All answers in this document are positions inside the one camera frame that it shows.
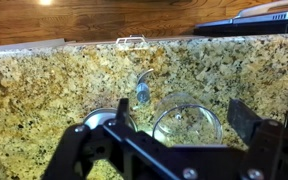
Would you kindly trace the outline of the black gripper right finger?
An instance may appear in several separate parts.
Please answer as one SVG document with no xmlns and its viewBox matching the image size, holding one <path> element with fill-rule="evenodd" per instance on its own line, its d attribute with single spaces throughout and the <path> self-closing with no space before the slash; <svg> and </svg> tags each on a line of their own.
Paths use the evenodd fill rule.
<svg viewBox="0 0 288 180">
<path fill-rule="evenodd" d="M 254 128 L 262 118 L 253 112 L 239 99 L 229 101 L 227 121 L 242 141 L 249 145 L 254 134 Z"/>
</svg>

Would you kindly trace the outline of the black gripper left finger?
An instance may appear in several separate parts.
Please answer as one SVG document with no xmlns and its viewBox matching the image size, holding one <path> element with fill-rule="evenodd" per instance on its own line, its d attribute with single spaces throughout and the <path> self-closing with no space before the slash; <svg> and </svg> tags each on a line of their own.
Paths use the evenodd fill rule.
<svg viewBox="0 0 288 180">
<path fill-rule="evenodd" d="M 116 119 L 125 125 L 129 123 L 129 99 L 122 98 L 117 108 Z"/>
</svg>

